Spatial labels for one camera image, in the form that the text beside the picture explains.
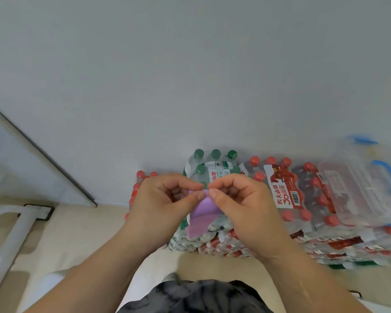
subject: forearm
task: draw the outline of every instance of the forearm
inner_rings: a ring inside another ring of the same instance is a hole
[[[294,242],[279,254],[259,260],[270,274],[287,313],[369,312]]]
[[[146,257],[132,237],[123,227],[26,313],[115,312]]]

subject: purple paper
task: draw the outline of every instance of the purple paper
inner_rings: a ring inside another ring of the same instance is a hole
[[[188,237],[194,238],[207,232],[209,225],[223,212],[210,199],[207,190],[204,190],[206,197],[190,213],[188,225]]]

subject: patterned clothing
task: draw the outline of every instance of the patterned clothing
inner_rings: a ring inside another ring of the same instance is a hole
[[[125,304],[118,313],[265,312],[272,311],[255,289],[241,281],[166,281],[139,301]]]

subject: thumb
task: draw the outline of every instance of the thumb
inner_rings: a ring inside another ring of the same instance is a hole
[[[219,189],[209,189],[210,199],[226,214],[230,220],[238,217],[242,206]]]
[[[177,213],[180,213],[182,218],[184,218],[205,198],[205,196],[206,194],[204,191],[195,191],[188,194],[185,198],[172,203],[172,206],[177,210]]]

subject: clear plastic storage box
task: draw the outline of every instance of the clear plastic storage box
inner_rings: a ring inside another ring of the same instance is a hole
[[[317,168],[343,223],[391,224],[391,144],[348,139]]]

